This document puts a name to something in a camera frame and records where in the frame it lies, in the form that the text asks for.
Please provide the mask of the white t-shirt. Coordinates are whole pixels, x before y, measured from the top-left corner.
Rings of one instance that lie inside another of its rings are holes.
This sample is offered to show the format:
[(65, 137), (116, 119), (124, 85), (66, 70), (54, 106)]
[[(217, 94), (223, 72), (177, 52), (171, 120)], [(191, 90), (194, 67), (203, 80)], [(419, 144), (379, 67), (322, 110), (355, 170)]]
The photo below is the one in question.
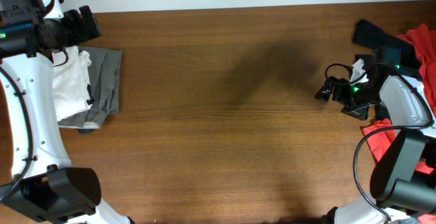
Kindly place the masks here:
[(52, 91), (58, 121), (87, 111), (93, 104), (89, 91), (90, 54), (85, 50), (79, 51), (77, 46), (67, 47), (65, 51), (66, 54), (52, 54)]

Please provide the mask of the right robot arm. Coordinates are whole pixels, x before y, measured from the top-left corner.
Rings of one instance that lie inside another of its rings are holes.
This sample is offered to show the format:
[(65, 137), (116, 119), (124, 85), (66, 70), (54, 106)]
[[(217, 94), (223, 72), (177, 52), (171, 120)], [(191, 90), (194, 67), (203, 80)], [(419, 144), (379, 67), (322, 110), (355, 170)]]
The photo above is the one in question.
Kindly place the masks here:
[(371, 57), (346, 66), (349, 78), (327, 75), (315, 98), (332, 99), (342, 112), (360, 120), (371, 106), (387, 110), (391, 126), (376, 129), (359, 141), (353, 159), (357, 186), (358, 155), (370, 138), (385, 131), (396, 135), (371, 175), (370, 191), (340, 208), (333, 208), (324, 223), (399, 223), (435, 214), (435, 174), (419, 172), (420, 162), (435, 167), (435, 115), (424, 96), (418, 62), (399, 49), (383, 46)]

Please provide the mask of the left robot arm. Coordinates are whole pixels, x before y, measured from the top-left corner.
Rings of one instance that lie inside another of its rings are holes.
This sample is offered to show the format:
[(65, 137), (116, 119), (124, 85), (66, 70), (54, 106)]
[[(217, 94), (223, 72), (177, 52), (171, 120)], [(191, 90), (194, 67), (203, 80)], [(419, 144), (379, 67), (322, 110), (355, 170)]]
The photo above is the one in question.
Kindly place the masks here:
[(1, 203), (38, 222), (130, 223), (102, 198), (94, 170), (73, 167), (55, 115), (55, 52), (102, 32), (88, 6), (64, 0), (1, 0), (1, 86), (13, 142), (12, 181)]

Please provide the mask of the red t-shirt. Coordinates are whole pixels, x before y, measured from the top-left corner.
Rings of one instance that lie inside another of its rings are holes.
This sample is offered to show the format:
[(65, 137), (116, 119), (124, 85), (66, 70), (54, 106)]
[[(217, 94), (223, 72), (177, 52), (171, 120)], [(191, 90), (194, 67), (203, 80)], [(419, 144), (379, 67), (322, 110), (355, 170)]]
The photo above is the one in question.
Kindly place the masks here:
[[(397, 38), (414, 47), (415, 54), (412, 54), (412, 57), (415, 57), (419, 62), (419, 74), (424, 79), (424, 95), (433, 115), (435, 115), (435, 30), (431, 31), (426, 24), (421, 24), (417, 29), (410, 29), (405, 34), (398, 35)], [(365, 127), (362, 131), (367, 135), (376, 129), (389, 126), (392, 126), (389, 118), (377, 118), (371, 126)], [(394, 131), (385, 131), (369, 138), (367, 144), (377, 162), (388, 150), (395, 137)], [(435, 166), (429, 167), (420, 161), (416, 166), (416, 170), (430, 175), (435, 173)], [(418, 220), (420, 223), (435, 224), (435, 214), (425, 214), (418, 217)]]

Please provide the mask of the folded grey trousers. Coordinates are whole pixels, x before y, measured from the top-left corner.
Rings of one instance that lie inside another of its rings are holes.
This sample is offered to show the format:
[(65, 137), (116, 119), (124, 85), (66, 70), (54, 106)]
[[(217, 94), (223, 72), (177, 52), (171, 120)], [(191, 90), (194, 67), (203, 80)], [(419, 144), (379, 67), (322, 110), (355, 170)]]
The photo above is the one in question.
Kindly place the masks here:
[(79, 52), (89, 53), (89, 93), (94, 102), (87, 111), (58, 122), (60, 128), (78, 129), (88, 133), (100, 129), (106, 118), (119, 112), (119, 85), (122, 52), (107, 48), (80, 46)]

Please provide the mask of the black garment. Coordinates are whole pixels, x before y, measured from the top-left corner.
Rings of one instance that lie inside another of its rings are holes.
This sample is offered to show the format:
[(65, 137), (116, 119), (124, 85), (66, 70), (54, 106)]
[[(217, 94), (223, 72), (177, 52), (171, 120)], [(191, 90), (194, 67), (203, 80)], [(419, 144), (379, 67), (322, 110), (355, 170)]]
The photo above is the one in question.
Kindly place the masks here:
[(369, 79), (368, 82), (359, 83), (359, 87), (379, 91), (386, 78), (395, 74), (422, 80), (418, 71), (419, 62), (412, 57), (412, 54), (415, 54), (414, 47), (385, 33), (368, 20), (357, 22), (352, 41), (373, 51), (371, 55), (356, 56), (364, 61), (364, 70)]

